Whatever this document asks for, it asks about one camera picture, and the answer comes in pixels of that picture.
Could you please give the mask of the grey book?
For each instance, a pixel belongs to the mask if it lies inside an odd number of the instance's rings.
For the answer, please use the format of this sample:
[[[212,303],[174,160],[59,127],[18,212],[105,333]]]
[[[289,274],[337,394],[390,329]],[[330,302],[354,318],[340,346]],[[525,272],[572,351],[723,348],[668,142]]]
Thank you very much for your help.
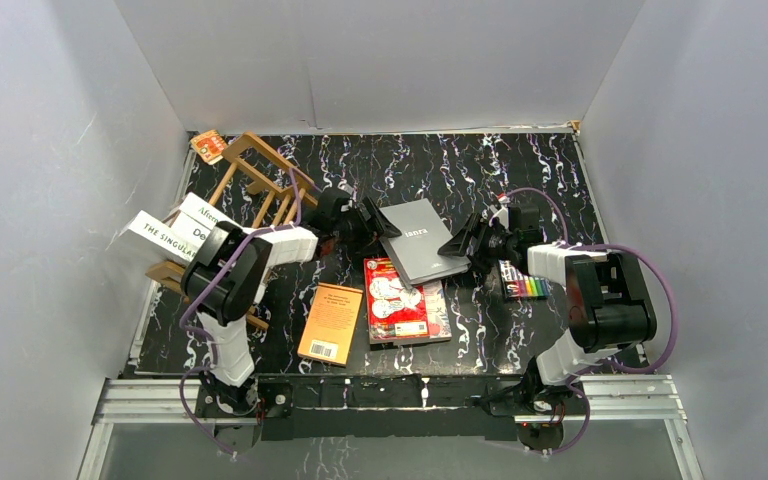
[[[422,285],[470,268],[466,257],[438,253],[453,235],[428,199],[386,206],[381,212],[401,232],[382,238],[381,244],[403,282]]]

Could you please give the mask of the red comic treehouse book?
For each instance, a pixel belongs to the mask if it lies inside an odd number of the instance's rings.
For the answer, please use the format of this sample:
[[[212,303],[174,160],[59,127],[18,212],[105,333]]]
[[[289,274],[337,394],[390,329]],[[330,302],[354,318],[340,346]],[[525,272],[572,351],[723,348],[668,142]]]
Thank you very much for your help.
[[[405,284],[388,258],[364,260],[370,343],[404,345],[430,338],[421,287]]]

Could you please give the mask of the white Afternoon tea book box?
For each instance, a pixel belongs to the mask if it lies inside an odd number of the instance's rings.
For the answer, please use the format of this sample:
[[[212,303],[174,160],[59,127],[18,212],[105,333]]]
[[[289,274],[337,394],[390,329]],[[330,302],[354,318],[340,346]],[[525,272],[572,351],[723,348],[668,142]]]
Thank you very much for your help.
[[[210,229],[219,222],[230,222],[234,225],[238,225],[238,223],[231,217],[224,214],[195,193],[186,194],[178,203],[177,210],[180,213],[186,214],[200,225]]]

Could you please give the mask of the brown Decorate Furniture book box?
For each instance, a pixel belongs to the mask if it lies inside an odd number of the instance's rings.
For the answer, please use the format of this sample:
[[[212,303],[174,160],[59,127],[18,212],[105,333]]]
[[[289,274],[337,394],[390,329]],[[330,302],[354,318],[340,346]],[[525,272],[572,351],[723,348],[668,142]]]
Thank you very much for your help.
[[[163,221],[169,228],[165,242],[182,256],[192,259],[204,244],[212,228],[202,225],[186,213],[178,212]]]

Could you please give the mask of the white palm leaf book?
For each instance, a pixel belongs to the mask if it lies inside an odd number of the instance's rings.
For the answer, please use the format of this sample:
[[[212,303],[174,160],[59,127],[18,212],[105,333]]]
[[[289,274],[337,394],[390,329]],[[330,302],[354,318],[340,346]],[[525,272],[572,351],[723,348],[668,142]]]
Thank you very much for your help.
[[[171,261],[186,266],[198,248],[146,211],[139,211],[120,231],[113,244],[153,263]]]

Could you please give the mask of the floral patterned book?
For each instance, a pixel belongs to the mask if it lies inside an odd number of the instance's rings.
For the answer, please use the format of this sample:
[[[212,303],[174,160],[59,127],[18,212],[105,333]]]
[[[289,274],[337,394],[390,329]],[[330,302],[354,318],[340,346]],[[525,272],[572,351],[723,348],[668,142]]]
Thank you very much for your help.
[[[450,340],[452,331],[446,300],[443,295],[442,283],[440,281],[434,281],[416,287],[421,287],[423,290],[428,314],[430,338],[421,343],[411,344],[434,343]]]

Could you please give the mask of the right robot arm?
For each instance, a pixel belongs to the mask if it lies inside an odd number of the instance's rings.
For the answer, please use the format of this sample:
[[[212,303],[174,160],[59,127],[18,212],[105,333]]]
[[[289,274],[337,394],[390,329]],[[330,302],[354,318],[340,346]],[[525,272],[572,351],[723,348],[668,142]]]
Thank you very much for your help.
[[[564,287],[567,327],[548,349],[532,358],[521,379],[474,399],[496,415],[503,404],[514,411],[547,414],[571,396],[585,369],[654,338],[657,323],[636,259],[627,254],[575,250],[547,243],[535,206],[503,206],[474,213],[442,244],[442,256],[464,257],[486,273],[500,261],[519,273]]]

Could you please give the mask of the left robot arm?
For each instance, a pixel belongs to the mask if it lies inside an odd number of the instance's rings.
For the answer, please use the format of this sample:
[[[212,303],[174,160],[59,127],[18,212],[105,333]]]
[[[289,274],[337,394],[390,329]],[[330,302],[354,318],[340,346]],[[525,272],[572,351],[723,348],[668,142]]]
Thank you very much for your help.
[[[198,376],[220,408],[246,416],[257,407],[247,316],[262,299],[273,268],[316,260],[337,245],[364,255],[378,241],[401,234],[370,198],[355,201],[337,187],[324,189],[315,207],[286,226],[252,229],[217,222],[182,276],[191,305],[181,324],[195,318],[192,333],[207,341],[209,364]]]

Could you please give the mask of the coloured marker pen pack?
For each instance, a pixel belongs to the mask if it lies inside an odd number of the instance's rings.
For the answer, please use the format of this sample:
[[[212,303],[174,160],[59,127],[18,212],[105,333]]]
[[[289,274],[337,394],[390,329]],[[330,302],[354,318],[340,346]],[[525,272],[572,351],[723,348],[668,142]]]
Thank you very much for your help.
[[[498,273],[505,301],[544,300],[550,297],[549,282],[517,270],[509,261],[498,261]]]

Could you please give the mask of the wooden book rack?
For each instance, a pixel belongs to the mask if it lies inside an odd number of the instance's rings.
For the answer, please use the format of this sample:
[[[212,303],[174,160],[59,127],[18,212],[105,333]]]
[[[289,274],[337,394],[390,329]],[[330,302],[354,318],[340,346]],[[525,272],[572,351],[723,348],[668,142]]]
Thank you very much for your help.
[[[292,206],[295,197],[287,180],[288,170],[284,168],[285,164],[292,163],[292,149],[282,155],[262,138],[249,133],[242,135],[245,140],[242,150],[230,163],[222,159],[207,165],[190,145],[182,199],[188,193],[195,193],[233,220],[242,221],[243,226],[259,228],[270,222],[274,225],[287,223],[291,220],[290,214],[299,211]],[[238,143],[236,137],[223,138],[231,146]],[[147,276],[160,285],[146,314],[145,329],[149,333],[171,332],[173,323],[178,321],[173,318],[173,313],[183,313],[181,309],[189,305],[190,297],[182,293],[180,286],[186,267],[162,261],[147,270]],[[173,293],[178,295],[175,305],[171,300]],[[278,325],[275,315],[266,307],[254,306],[246,321],[266,330],[270,325]]]

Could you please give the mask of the orange paperback book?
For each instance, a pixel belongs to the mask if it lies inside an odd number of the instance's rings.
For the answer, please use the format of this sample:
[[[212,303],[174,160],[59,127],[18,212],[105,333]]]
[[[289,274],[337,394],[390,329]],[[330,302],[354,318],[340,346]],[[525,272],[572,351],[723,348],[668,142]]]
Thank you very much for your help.
[[[357,325],[363,291],[320,283],[317,286],[297,354],[345,367]]]

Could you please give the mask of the small orange card pack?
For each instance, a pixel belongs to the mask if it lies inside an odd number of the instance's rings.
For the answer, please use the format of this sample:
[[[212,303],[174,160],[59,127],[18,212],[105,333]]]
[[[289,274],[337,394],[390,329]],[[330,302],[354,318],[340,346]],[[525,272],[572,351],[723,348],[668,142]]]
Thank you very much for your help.
[[[222,153],[227,142],[217,130],[208,130],[193,136],[190,145],[207,165],[214,165],[223,159]]]

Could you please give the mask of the aluminium front rail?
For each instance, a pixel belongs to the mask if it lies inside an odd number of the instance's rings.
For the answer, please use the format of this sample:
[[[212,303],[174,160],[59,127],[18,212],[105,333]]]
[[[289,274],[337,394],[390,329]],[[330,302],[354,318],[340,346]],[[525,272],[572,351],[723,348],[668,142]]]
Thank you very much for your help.
[[[270,439],[325,436],[479,435],[497,419],[517,425],[559,422],[684,421],[685,409],[669,375],[589,375],[529,406],[503,390],[503,376],[263,376],[254,403],[225,411],[198,381],[112,380],[94,414],[97,424],[188,424],[197,418],[223,427],[265,427]]]

